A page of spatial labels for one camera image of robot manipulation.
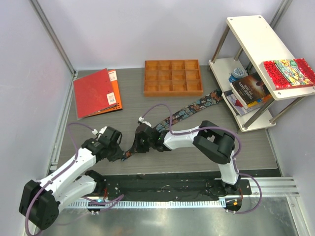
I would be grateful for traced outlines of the floral navy necktie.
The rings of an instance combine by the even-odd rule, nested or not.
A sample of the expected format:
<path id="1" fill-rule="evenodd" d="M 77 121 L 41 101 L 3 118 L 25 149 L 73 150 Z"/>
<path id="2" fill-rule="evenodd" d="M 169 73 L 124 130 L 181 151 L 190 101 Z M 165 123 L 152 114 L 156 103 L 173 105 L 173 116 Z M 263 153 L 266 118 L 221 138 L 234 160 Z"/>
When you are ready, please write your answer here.
<path id="1" fill-rule="evenodd" d="M 185 120 L 192 115 L 206 109 L 207 107 L 210 107 L 212 105 L 219 104 L 223 100 L 222 97 L 222 91 L 220 89 L 216 89 L 213 92 L 205 95 L 204 97 L 201 97 L 197 99 L 196 101 L 192 102 L 191 104 L 185 106 L 184 108 L 180 109 L 179 111 L 172 114 L 172 125 L 175 125 L 176 123 Z M 164 130 L 167 130 L 170 126 L 170 117 L 165 118 L 160 123 L 158 123 L 156 126 L 154 126 L 154 129 L 158 132 L 162 132 Z M 124 154 L 123 161 L 130 158 L 134 154 L 136 154 L 138 151 L 136 151 L 135 145 L 132 145 L 132 147 L 127 150 Z"/>

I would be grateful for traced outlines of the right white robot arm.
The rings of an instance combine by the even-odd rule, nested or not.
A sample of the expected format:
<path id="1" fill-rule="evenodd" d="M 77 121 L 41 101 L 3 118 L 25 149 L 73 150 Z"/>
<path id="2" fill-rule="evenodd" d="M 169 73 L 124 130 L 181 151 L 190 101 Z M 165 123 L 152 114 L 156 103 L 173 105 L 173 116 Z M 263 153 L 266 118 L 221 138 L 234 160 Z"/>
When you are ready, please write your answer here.
<path id="1" fill-rule="evenodd" d="M 218 165 L 224 192 L 234 194 L 239 190 L 241 176 L 233 161 L 233 156 L 237 153 L 236 134 L 207 120 L 202 121 L 197 127 L 181 131 L 173 131 L 170 128 L 158 131 L 143 117 L 138 119 L 138 124 L 131 147 L 132 152 L 146 153 L 151 148 L 159 152 L 197 148 Z"/>

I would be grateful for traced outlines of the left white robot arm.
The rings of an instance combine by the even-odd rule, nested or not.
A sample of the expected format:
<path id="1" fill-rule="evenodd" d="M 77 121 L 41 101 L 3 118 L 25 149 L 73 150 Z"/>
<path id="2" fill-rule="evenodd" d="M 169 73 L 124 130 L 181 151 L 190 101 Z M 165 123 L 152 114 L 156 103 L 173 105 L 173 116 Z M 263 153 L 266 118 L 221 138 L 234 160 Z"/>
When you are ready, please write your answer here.
<path id="1" fill-rule="evenodd" d="M 30 235 L 29 223 L 40 230 L 49 228 L 59 213 L 72 202 L 86 195 L 100 196 L 106 188 L 103 175 L 91 167 L 103 159 L 122 159 L 122 133 L 106 126 L 93 130 L 95 138 L 84 141 L 75 154 L 60 168 L 41 180 L 29 180 L 23 189 L 19 212 L 25 217 L 25 230 Z"/>

